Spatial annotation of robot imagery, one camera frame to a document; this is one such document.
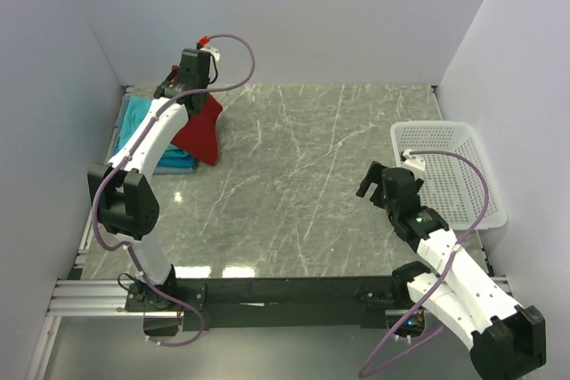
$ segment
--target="purple cable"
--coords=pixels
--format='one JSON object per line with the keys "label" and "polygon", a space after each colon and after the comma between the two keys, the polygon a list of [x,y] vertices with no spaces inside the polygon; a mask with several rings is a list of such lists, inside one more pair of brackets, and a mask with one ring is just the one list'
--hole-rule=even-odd
{"label": "purple cable", "polygon": [[[468,236],[475,230],[477,225],[485,218],[485,213],[487,211],[487,207],[489,206],[489,187],[487,186],[487,182],[486,182],[485,178],[483,177],[483,174],[481,173],[481,171],[479,171],[479,168],[477,168],[475,166],[475,164],[473,164],[473,162],[471,162],[469,159],[464,158],[461,155],[451,153],[449,151],[418,150],[418,151],[413,151],[410,154],[411,155],[444,155],[444,156],[450,156],[452,158],[456,158],[462,162],[465,162],[467,165],[469,165],[471,167],[471,169],[473,169],[475,174],[477,174],[477,176],[479,177],[479,180],[481,181],[481,184],[483,185],[483,191],[484,191],[483,207],[481,208],[481,213],[475,219],[473,224],[471,224],[469,226],[469,228],[467,230],[465,230],[463,232],[463,234],[461,234],[461,236],[457,239],[457,245],[461,245],[463,242],[465,242],[465,239],[467,239]],[[402,317],[388,330],[386,335],[384,337],[382,337],[382,340],[380,340],[380,342],[376,345],[376,347],[370,353],[368,358],[366,358],[366,361],[364,361],[362,368],[358,372],[358,376],[360,378],[367,378],[370,376],[374,376],[375,374],[377,374],[380,371],[384,370],[385,368],[389,367],[393,363],[395,363],[398,360],[409,355],[412,351],[420,348],[424,344],[427,344],[428,342],[430,342],[431,340],[436,338],[441,333],[444,326],[441,326],[440,328],[438,328],[437,331],[432,336],[426,336],[426,338],[424,338],[421,342],[414,344],[410,349],[400,353],[397,356],[394,356],[391,360],[388,360],[387,362],[382,363],[381,365],[373,368],[371,371],[365,372],[366,369],[368,368],[368,366],[372,363],[372,361],[378,356],[380,350],[384,347],[384,345],[387,343],[387,341],[390,339],[390,337],[392,337],[395,334],[396,330],[411,315],[413,315],[416,312],[416,310],[421,307],[421,305],[423,303],[425,303],[428,300],[428,298],[437,290],[437,288],[440,285],[442,285],[444,283],[445,277],[447,276],[447,274],[449,273],[449,271],[452,268],[453,260],[455,260],[455,255],[456,255],[456,252],[452,251],[452,253],[449,256],[449,259],[447,260],[447,263],[445,264],[444,270],[442,271],[441,276],[437,279],[436,283],[411,307],[411,309],[409,309],[404,315],[402,315]]]}
{"label": "purple cable", "polygon": [[160,291],[158,288],[155,287],[155,285],[152,283],[151,279],[146,275],[146,273],[144,273],[143,267],[141,266],[141,263],[139,262],[136,254],[134,253],[133,247],[131,246],[130,242],[123,240],[123,241],[118,242],[116,245],[109,245],[107,242],[105,242],[105,239],[103,238],[103,236],[99,232],[99,226],[98,226],[99,215],[97,213],[97,207],[99,206],[99,203],[101,201],[101,196],[102,196],[102,193],[103,193],[105,187],[109,184],[109,182],[113,179],[113,177],[115,175],[117,175],[117,173],[123,167],[125,167],[126,164],[128,164],[133,153],[136,152],[136,150],[139,148],[141,143],[147,137],[147,135],[151,131],[151,128],[158,121],[158,118],[160,117],[160,115],[162,115],[170,106],[172,106],[173,104],[178,102],[180,99],[187,97],[189,95],[195,95],[198,93],[221,93],[221,92],[225,92],[225,91],[231,91],[232,89],[235,89],[235,88],[238,88],[242,85],[245,85],[250,80],[250,78],[253,76],[253,73],[256,70],[256,57],[255,57],[253,50],[251,49],[251,46],[249,45],[249,43],[246,42],[241,37],[232,35],[230,33],[218,33],[218,34],[215,34],[212,36],[208,36],[208,39],[212,40],[212,39],[217,39],[219,37],[229,37],[230,39],[235,39],[238,42],[241,42],[246,47],[246,49],[249,52],[249,57],[251,59],[251,67],[249,68],[248,75],[243,80],[241,80],[239,83],[234,84],[234,85],[226,86],[224,88],[192,89],[190,91],[185,91],[183,93],[179,93],[178,95],[176,95],[176,97],[173,97],[170,100],[168,100],[167,102],[165,102],[157,110],[155,117],[151,118],[149,123],[142,130],[139,137],[134,141],[133,147],[131,148],[131,151],[129,151],[128,155],[125,156],[123,159],[121,159],[121,161],[113,169],[111,169],[110,173],[102,180],[101,184],[97,188],[97,191],[95,192],[95,196],[93,198],[93,203],[92,203],[92,207],[91,207],[93,234],[95,235],[95,239],[97,240],[99,245],[101,245],[101,247],[107,251],[116,251],[119,248],[121,248],[122,246],[126,246],[128,248],[128,253],[131,256],[131,259],[133,260],[134,267],[137,269],[137,271],[143,272],[142,278],[144,279],[144,282],[146,283],[146,285],[153,292],[155,292],[157,295],[160,295],[162,298],[168,300],[169,302],[181,305],[182,307],[188,309],[189,311],[192,311],[196,316],[198,316],[199,322],[200,322],[200,329],[199,329],[198,333],[196,333],[196,335],[194,337],[190,338],[189,340],[186,340],[186,341],[180,342],[180,343],[165,343],[165,342],[160,342],[159,340],[157,340],[155,338],[150,338],[150,340],[153,343],[160,344],[160,345],[166,346],[166,347],[184,346],[186,344],[190,344],[192,342],[195,342],[198,339],[198,337],[200,337],[201,334],[206,329],[206,320],[204,319],[203,315],[196,308],[192,307],[188,303],[183,302],[182,300],[178,300],[177,298],[174,298],[171,295],[167,295],[166,293]]}

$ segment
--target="purple hose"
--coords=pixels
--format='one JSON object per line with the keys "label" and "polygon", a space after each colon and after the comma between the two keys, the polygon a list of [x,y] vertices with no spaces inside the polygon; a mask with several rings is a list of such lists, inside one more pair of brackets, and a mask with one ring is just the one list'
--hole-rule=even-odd
{"label": "purple hose", "polygon": [[200,329],[199,329],[198,333],[196,333],[196,335],[194,337],[190,338],[189,340],[186,340],[186,341],[180,342],[180,343],[164,343],[164,342],[159,342],[155,338],[150,338],[150,340],[152,342],[154,342],[156,344],[160,344],[162,346],[166,346],[166,347],[184,346],[186,344],[190,344],[192,342],[195,342],[198,339],[198,337],[200,337],[201,334],[206,329],[206,320],[204,319],[202,314],[196,308],[194,308],[191,305],[183,302],[182,300],[178,300],[178,299],[176,299],[170,295],[163,293],[162,291],[160,291],[158,288],[156,288],[154,286],[151,279],[146,275],[146,273],[144,273],[143,267],[141,266],[141,263],[139,262],[138,258],[136,257],[136,254],[134,253],[133,247],[131,246],[130,242],[123,240],[123,241],[118,242],[116,245],[109,245],[107,242],[105,242],[105,239],[103,238],[103,236],[99,232],[99,215],[97,213],[97,211],[98,211],[97,208],[98,208],[99,203],[101,201],[101,196],[102,196],[102,193],[103,193],[105,187],[109,184],[109,182],[113,179],[113,177],[115,175],[117,175],[117,173],[123,167],[125,167],[126,164],[128,164],[130,157],[133,156],[133,153],[136,152],[136,150],[139,148],[141,143],[144,141],[146,136],[151,131],[151,128],[158,121],[158,117],[160,117],[160,115],[162,115],[166,111],[166,109],[168,109],[170,106],[175,104],[180,99],[187,97],[187,96],[190,96],[190,95],[196,95],[198,93],[221,93],[221,92],[225,92],[225,91],[231,91],[232,89],[235,89],[235,88],[238,88],[242,85],[245,85],[250,80],[250,78],[253,76],[253,73],[256,69],[256,57],[254,56],[253,50],[251,49],[251,46],[249,45],[249,43],[246,42],[241,37],[235,36],[235,35],[232,35],[229,33],[218,33],[218,34],[209,36],[208,39],[212,40],[212,39],[217,39],[219,37],[229,37],[230,39],[235,39],[238,42],[241,42],[246,47],[246,49],[248,50],[249,57],[251,59],[251,67],[249,68],[249,73],[246,76],[246,78],[241,80],[237,84],[226,86],[224,88],[204,88],[204,89],[192,89],[190,91],[185,91],[183,93],[179,93],[178,95],[176,95],[176,97],[173,97],[170,100],[168,100],[167,102],[165,102],[157,110],[156,116],[151,118],[151,121],[144,127],[144,129],[141,132],[141,135],[139,135],[139,137],[135,140],[133,147],[129,151],[128,155],[125,156],[123,159],[121,159],[121,161],[113,169],[111,169],[110,173],[102,180],[101,184],[97,188],[97,191],[95,192],[95,196],[94,196],[92,207],[91,207],[91,218],[92,218],[93,233],[94,233],[95,239],[97,240],[99,245],[101,245],[102,248],[107,250],[107,251],[116,251],[119,248],[121,248],[122,246],[126,246],[128,248],[128,253],[131,256],[131,259],[133,260],[133,264],[134,264],[135,268],[137,269],[137,271],[143,272],[142,278],[144,279],[144,282],[146,283],[146,285],[152,291],[154,291],[157,295],[160,295],[162,298],[165,298],[169,302],[179,304],[182,307],[188,309],[189,311],[192,311],[196,316],[198,316],[199,322],[200,322]]}
{"label": "purple hose", "polygon": [[[487,182],[485,181],[485,178],[483,177],[483,174],[481,173],[481,171],[479,171],[479,169],[475,166],[475,164],[473,164],[469,159],[464,158],[461,155],[457,155],[455,153],[451,153],[449,151],[441,151],[441,150],[419,150],[419,151],[413,151],[410,153],[411,155],[444,155],[444,156],[450,156],[452,158],[457,158],[458,160],[465,162],[467,165],[469,165],[471,167],[471,169],[473,169],[473,171],[477,174],[477,176],[479,177],[479,180],[481,181],[481,184],[483,185],[483,191],[484,191],[484,203],[483,203],[483,208],[481,208],[481,213],[479,214],[479,216],[475,219],[475,221],[473,222],[473,224],[471,224],[469,226],[469,228],[467,230],[465,230],[463,232],[463,234],[461,234],[461,236],[457,239],[457,244],[461,245],[463,242],[465,242],[465,239],[468,238],[468,236],[475,230],[475,228],[477,227],[477,225],[485,218],[485,213],[487,211],[487,207],[489,206],[489,187],[487,186]],[[426,338],[424,338],[421,342],[418,342],[417,344],[414,344],[410,349],[400,353],[397,356],[394,356],[391,360],[388,360],[387,362],[384,362],[381,365],[378,365],[377,367],[373,368],[372,370],[366,372],[366,369],[369,367],[369,365],[372,363],[372,361],[378,356],[380,350],[384,347],[384,345],[387,343],[387,341],[390,339],[390,337],[392,337],[395,334],[395,331],[411,316],[413,315],[417,309],[419,309],[421,307],[421,305],[423,303],[425,303],[428,298],[437,290],[437,288],[442,285],[444,283],[445,277],[447,276],[447,274],[449,273],[449,271],[452,268],[452,264],[453,264],[453,260],[455,260],[455,251],[452,251],[452,253],[449,256],[449,259],[447,260],[447,264],[444,267],[444,270],[442,271],[441,276],[437,279],[436,283],[411,307],[411,309],[409,309],[404,315],[402,315],[402,317],[388,330],[388,332],[386,333],[386,335],[384,337],[382,337],[382,340],[380,340],[380,342],[376,345],[376,347],[374,348],[374,350],[370,353],[370,355],[368,356],[368,358],[366,358],[366,361],[364,361],[364,364],[362,365],[362,368],[360,369],[360,371],[358,372],[358,376],[360,378],[367,378],[370,376],[373,376],[377,373],[379,373],[380,371],[384,370],[385,368],[389,367],[390,365],[392,365],[393,363],[397,362],[398,360],[402,359],[403,357],[407,356],[408,354],[410,354],[412,351],[419,349],[421,346],[423,346],[424,344],[427,344],[428,342],[430,342],[431,340],[433,340],[434,338],[436,338],[436,336],[438,336],[441,331],[443,330],[444,326],[441,326],[440,328],[437,329],[437,331],[433,334],[433,335],[428,335],[426,336]]]}

